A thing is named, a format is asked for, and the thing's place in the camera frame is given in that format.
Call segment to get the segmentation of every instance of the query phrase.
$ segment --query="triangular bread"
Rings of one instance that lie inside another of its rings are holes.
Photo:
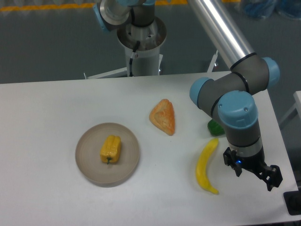
[[[172,136],[175,130],[173,104],[167,100],[161,100],[151,111],[150,121],[157,128]]]

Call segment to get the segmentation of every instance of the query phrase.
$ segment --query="yellow banana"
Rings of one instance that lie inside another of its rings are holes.
[[[210,181],[206,174],[206,165],[209,157],[215,151],[218,145],[218,138],[214,138],[208,142],[208,144],[203,149],[197,163],[196,167],[196,178],[198,184],[205,190],[212,192],[213,194],[218,194],[218,190],[216,190],[210,184]]]

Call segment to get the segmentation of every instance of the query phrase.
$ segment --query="beige plate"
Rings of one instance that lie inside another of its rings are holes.
[[[109,135],[120,136],[121,151],[116,163],[106,164],[100,159],[100,149]],[[135,135],[116,123],[92,127],[80,138],[75,159],[80,171],[94,184],[117,186],[128,179],[139,161],[139,145]]]

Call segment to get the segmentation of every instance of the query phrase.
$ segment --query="blue joint cap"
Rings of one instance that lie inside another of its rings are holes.
[[[189,96],[190,96],[190,99],[192,100],[192,102],[196,106],[198,106],[198,94],[199,94],[202,86],[204,85],[204,83],[207,82],[208,80],[212,80],[212,79],[207,78],[207,77],[200,78],[200,79],[196,80],[190,88]]]
[[[122,6],[133,6],[136,5],[139,0],[116,0],[116,2]]]
[[[145,6],[152,6],[152,5],[155,5],[155,1],[156,0],[146,0],[143,5],[145,5]]]
[[[109,32],[108,28],[105,26],[105,24],[104,24],[104,22],[103,22],[102,17],[100,16],[100,13],[99,13],[99,11],[98,11],[98,6],[97,6],[97,4],[95,4],[95,5],[93,6],[93,10],[94,10],[94,12],[95,12],[97,21],[98,21],[99,25],[101,26],[103,32]]]
[[[221,121],[233,129],[247,129],[258,120],[258,111],[251,94],[231,91],[221,97],[217,104]]]
[[[269,68],[269,83],[267,88],[274,86],[280,79],[280,69],[278,64],[269,57],[262,58]]]

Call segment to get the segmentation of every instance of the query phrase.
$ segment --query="green pepper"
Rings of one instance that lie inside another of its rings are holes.
[[[211,133],[212,136],[219,136],[225,134],[224,129],[221,127],[220,124],[218,124],[216,121],[211,119],[209,123],[207,124],[207,127]]]

